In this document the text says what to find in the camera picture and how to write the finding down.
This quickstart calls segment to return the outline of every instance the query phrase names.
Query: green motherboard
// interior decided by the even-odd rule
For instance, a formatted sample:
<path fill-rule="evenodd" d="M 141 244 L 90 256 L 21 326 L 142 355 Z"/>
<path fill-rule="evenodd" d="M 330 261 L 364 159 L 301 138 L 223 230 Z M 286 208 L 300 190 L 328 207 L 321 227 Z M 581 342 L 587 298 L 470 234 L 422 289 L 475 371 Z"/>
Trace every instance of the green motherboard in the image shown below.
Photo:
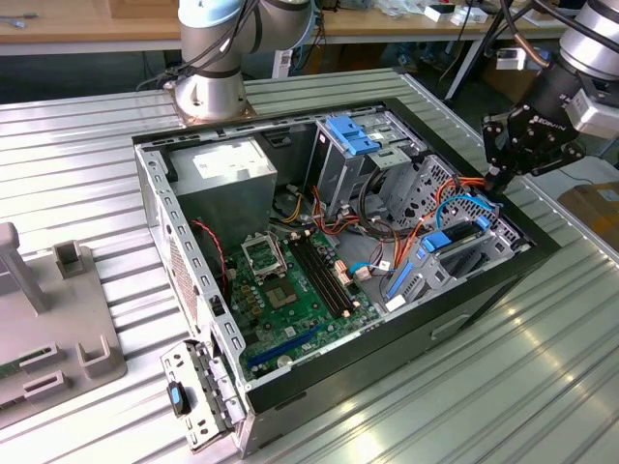
<path fill-rule="evenodd" d="M 247 344 L 241 364 L 250 379 L 297 360 L 379 317 L 355 282 L 344 286 L 335 278 L 338 257 L 322 233 L 296 242 L 283 240 L 279 247 L 285 259 L 285 275 L 270 275 L 259 283 L 242 250 L 227 260 L 236 266 L 236 276 L 230 282 L 231 308 Z M 264 256 L 260 265 L 272 264 L 275 259 Z"/>

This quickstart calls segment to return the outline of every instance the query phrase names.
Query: ribbed metal surface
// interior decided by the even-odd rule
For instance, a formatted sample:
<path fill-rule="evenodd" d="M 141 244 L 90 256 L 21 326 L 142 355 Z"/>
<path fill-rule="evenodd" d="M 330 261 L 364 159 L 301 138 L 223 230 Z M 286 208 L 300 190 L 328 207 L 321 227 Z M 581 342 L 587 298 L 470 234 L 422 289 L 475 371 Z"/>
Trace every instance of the ribbed metal surface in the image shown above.
<path fill-rule="evenodd" d="M 399 97 L 485 168 L 479 136 L 391 71 L 252 82 L 248 95 L 259 113 Z M 151 92 L 9 105 L 0 107 L 0 122 L 0 217 L 20 229 L 26 255 L 68 239 L 95 250 L 129 365 L 122 379 L 0 430 L 0 456 L 227 456 L 229 440 L 191 456 L 159 364 L 160 353 L 185 336 L 185 321 L 145 228 L 130 135 L 177 127 L 169 98 Z M 514 184 L 509 192 L 564 248 L 469 331 L 248 462 L 617 462 L 617 268 L 529 188 Z"/>

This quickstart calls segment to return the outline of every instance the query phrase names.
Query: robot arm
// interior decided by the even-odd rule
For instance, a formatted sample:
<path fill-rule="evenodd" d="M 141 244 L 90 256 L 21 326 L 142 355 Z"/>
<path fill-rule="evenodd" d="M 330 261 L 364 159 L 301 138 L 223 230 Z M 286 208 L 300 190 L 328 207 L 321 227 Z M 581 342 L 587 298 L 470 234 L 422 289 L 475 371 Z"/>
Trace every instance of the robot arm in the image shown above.
<path fill-rule="evenodd" d="M 176 103 L 193 119 L 222 120 L 247 104 L 241 57 L 302 44 L 313 29 L 314 6 L 313 0 L 180 0 L 178 16 L 185 63 L 172 84 Z"/>
<path fill-rule="evenodd" d="M 619 0 L 588 0 L 576 21 L 619 44 Z M 544 64 L 511 111 L 483 120 L 487 189 L 500 191 L 515 175 L 537 176 L 581 159 L 574 143 L 580 132 L 619 135 L 619 53 L 575 29 L 560 45 L 559 56 Z"/>

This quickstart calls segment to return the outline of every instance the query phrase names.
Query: blue pcie slot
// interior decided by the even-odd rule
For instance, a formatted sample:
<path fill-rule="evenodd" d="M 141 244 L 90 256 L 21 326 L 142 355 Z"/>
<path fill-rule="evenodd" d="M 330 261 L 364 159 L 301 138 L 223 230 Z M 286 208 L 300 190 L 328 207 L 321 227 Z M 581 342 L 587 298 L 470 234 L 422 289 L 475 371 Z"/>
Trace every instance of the blue pcie slot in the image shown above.
<path fill-rule="evenodd" d="M 304 343 L 311 340 L 311 338 L 313 337 L 313 335 L 316 333 L 316 331 L 319 328 L 320 328 L 320 325 L 314 326 L 311 329 L 309 329 L 307 332 L 301 333 L 300 335 L 297 335 L 294 338 L 290 338 L 289 340 L 285 341 L 281 345 L 278 345 L 274 348 L 271 348 L 270 350 L 265 351 L 264 353 L 260 353 L 259 355 L 255 355 L 249 358 L 248 366 L 254 367 L 255 365 L 265 363 L 268 360 L 271 360 L 272 358 L 274 358 L 275 356 L 279 356 L 285 353 L 286 351 L 296 348 L 297 346 L 303 345 Z"/>

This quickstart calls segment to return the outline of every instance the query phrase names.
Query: blue clip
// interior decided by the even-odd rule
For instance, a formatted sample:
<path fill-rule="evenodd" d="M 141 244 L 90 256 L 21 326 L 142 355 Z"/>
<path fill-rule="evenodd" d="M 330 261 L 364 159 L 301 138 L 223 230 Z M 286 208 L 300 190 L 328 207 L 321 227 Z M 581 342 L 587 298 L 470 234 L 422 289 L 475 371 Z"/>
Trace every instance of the blue clip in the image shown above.
<path fill-rule="evenodd" d="M 487 229 L 490 227 L 490 220 L 485 216 L 479 216 L 477 219 L 475 219 L 475 222 L 477 222 L 477 224 L 482 227 L 484 231 L 487 231 Z"/>
<path fill-rule="evenodd" d="M 372 153 L 380 149 L 380 144 L 371 140 L 363 128 L 348 116 L 328 118 L 327 127 L 344 144 L 353 157 Z"/>
<path fill-rule="evenodd" d="M 180 403 L 180 402 L 181 402 L 181 394 L 180 394 L 180 393 L 179 393 L 179 391 L 178 391 L 178 387 L 174 387 L 174 388 L 172 389 L 172 392 L 171 392 L 171 393 L 172 393 L 172 402 L 173 402 L 174 404 L 178 404 L 178 403 Z"/>
<path fill-rule="evenodd" d="M 440 230 L 428 235 L 422 239 L 422 245 L 430 253 L 435 252 L 439 248 L 446 247 L 452 241 Z"/>

